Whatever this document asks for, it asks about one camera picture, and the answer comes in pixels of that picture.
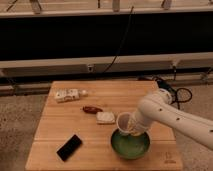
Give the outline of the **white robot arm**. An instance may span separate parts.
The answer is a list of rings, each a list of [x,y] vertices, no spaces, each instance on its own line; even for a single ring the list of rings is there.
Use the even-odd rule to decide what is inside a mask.
[[[128,131],[144,133],[156,121],[213,150],[213,121],[178,110],[171,106],[171,102],[172,96],[165,89],[142,97],[130,116]]]

